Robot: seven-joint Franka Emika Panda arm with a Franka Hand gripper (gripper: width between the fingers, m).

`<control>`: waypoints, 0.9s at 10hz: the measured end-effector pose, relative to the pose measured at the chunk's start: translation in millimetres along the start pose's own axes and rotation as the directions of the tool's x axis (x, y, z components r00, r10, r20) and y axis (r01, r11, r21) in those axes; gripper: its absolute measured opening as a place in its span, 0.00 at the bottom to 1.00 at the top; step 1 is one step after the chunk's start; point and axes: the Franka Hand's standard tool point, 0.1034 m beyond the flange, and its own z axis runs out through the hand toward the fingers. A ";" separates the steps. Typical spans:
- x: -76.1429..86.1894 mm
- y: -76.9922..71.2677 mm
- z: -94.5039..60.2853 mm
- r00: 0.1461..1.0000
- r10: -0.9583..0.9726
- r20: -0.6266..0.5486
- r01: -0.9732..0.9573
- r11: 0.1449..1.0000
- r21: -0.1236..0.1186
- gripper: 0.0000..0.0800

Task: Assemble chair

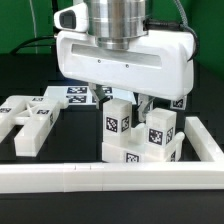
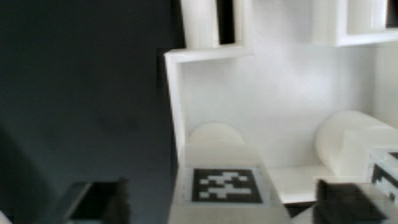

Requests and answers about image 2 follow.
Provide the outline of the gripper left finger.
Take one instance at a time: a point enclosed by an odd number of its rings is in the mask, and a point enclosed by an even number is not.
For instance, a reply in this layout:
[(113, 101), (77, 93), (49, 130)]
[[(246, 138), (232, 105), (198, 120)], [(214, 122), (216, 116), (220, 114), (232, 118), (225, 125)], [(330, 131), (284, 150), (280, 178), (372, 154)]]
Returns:
[(127, 180), (92, 182), (77, 195), (61, 224), (129, 224)]

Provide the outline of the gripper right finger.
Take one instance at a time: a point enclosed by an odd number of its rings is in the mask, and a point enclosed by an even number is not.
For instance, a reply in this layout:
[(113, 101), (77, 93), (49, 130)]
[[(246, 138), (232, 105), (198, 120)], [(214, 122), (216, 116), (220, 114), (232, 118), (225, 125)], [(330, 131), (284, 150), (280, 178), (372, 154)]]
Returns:
[(387, 215), (353, 183), (316, 184), (312, 224), (380, 224)]

